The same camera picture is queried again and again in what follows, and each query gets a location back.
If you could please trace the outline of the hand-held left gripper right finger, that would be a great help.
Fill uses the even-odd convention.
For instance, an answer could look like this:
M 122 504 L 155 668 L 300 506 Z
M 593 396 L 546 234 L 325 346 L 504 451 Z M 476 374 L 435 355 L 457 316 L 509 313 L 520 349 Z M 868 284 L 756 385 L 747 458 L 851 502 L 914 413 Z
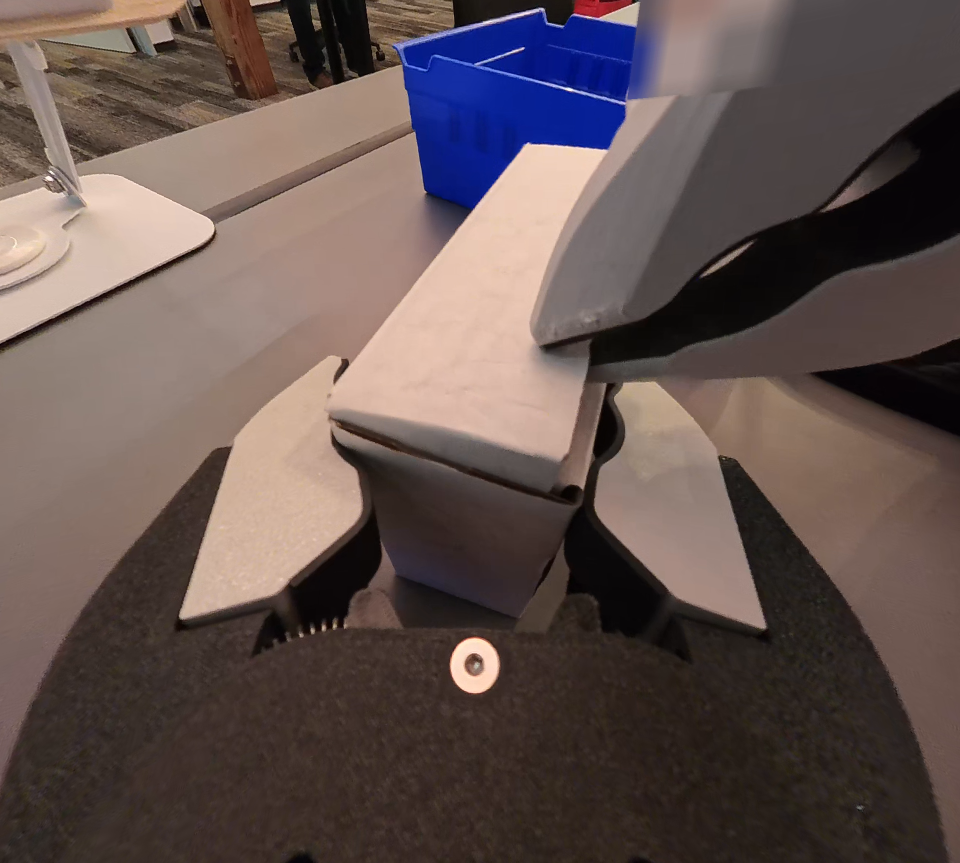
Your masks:
M 606 632 L 664 643 L 679 619 L 767 631 L 714 444 L 654 382 L 606 388 L 566 563 Z

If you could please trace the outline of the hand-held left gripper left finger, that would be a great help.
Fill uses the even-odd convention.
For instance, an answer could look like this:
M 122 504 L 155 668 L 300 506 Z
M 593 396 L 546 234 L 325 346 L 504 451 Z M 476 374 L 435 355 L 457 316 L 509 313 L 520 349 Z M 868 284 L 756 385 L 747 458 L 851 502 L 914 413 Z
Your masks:
M 282 630 L 325 629 L 374 579 L 382 548 L 370 491 L 327 413 L 348 364 L 322 360 L 234 438 L 179 611 L 183 626 L 264 611 Z

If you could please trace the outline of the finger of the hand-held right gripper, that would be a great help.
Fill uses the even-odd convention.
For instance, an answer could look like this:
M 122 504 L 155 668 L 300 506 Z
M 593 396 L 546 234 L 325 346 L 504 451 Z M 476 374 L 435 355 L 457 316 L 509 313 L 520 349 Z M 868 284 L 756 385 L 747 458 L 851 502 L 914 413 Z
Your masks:
M 762 231 L 652 316 L 602 332 L 591 381 L 844 369 L 958 336 L 959 102 L 902 130 L 821 211 Z
M 638 100 L 582 190 L 531 317 L 543 349 L 592 342 L 673 300 L 762 232 L 823 210 L 958 86 L 894 78 Z

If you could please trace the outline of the blue plastic bin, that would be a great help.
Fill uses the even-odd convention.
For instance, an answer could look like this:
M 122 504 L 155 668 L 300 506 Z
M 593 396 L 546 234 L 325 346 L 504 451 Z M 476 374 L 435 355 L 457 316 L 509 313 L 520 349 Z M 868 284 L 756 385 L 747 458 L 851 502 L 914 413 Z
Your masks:
M 472 209 L 526 144 L 607 149 L 635 38 L 536 8 L 396 43 L 425 191 Z

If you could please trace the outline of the white cardboard mailer box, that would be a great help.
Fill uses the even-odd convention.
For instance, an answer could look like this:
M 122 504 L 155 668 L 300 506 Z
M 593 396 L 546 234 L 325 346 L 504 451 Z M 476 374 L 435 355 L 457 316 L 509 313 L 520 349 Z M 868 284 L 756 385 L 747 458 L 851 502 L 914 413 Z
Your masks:
M 531 313 L 604 152 L 526 145 L 331 390 L 396 574 L 520 617 L 562 544 L 604 401 Z

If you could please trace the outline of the wooden document stand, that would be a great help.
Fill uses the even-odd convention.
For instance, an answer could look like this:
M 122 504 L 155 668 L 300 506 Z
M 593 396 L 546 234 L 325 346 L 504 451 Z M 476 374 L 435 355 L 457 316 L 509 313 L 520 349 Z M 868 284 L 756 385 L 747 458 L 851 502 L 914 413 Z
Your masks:
M 209 244 L 210 219 L 124 176 L 82 176 L 40 40 L 130 28 L 187 0 L 1 0 L 2 47 L 42 137 L 46 169 L 2 198 L 1 342 L 6 344 Z

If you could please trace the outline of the wooden pillar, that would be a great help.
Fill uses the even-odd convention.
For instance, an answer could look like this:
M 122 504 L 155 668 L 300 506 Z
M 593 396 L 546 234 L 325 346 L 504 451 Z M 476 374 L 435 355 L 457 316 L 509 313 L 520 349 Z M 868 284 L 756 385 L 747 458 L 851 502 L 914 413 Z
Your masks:
M 263 100 L 279 93 L 250 0 L 200 0 L 235 95 Z

